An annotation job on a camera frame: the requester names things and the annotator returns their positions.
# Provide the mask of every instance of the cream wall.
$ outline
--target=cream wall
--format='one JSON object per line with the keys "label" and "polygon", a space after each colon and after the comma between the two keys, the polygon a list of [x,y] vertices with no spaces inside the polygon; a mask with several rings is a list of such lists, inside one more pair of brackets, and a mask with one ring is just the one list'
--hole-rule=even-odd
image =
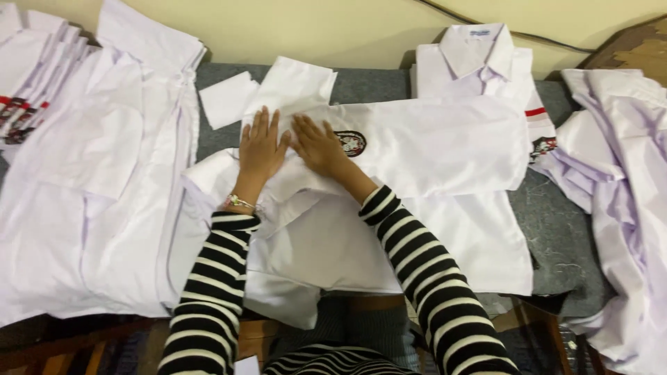
{"label": "cream wall", "polygon": [[[393,69],[454,22],[414,0],[125,0],[147,16],[200,38],[214,62],[270,64],[284,55],[329,67]],[[616,30],[667,13],[666,0],[440,0],[483,22],[595,48]],[[101,0],[18,0],[95,31]],[[515,39],[534,49],[543,78],[585,54]]]}

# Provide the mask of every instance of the stack of shirts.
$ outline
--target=stack of shirts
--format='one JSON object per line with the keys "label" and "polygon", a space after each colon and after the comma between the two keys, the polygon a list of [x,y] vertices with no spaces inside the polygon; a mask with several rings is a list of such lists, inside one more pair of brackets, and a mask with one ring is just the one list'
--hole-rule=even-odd
{"label": "stack of shirts", "polygon": [[[18,149],[0,196],[0,326],[42,313],[167,316],[179,177],[197,148],[193,82],[203,45],[119,0],[104,1],[103,49],[90,55],[67,55],[80,39],[54,37],[54,52],[42,59],[33,47],[50,39],[40,35],[24,29],[0,47],[31,38],[15,46],[32,58],[25,77],[54,75],[54,60],[71,71],[60,95],[27,78],[3,92],[53,103]],[[75,56],[83,56],[78,67]]]}
{"label": "stack of shirts", "polygon": [[568,325],[623,374],[667,368],[667,89],[638,70],[562,72],[585,110],[535,164],[592,214],[602,270],[618,292]]}
{"label": "stack of shirts", "polygon": [[[505,190],[516,189],[528,164],[555,148],[531,62],[531,51],[515,48],[505,25],[475,25],[452,27],[440,45],[420,46],[417,99],[329,106],[335,73],[284,57],[259,89],[250,77],[224,85],[252,96],[237,100],[249,103],[245,111],[229,110],[244,113],[245,123],[261,105],[281,110],[279,132],[297,112],[318,124],[329,121],[351,160],[404,199],[449,249],[473,290],[529,295],[530,254]],[[188,227],[200,228],[199,238],[191,232],[193,243],[203,241],[206,221],[237,174],[233,149],[184,173],[194,213]],[[399,294],[407,287],[398,284],[376,235],[358,218],[358,204],[292,150],[258,206],[263,226],[249,245],[247,307],[312,328],[320,289]],[[196,254],[190,256],[184,264],[192,264]],[[173,276],[184,280],[185,272]]]}
{"label": "stack of shirts", "polygon": [[44,113],[83,60],[98,47],[81,30],[38,11],[20,14],[0,4],[0,148],[13,159],[18,145],[44,121]]}

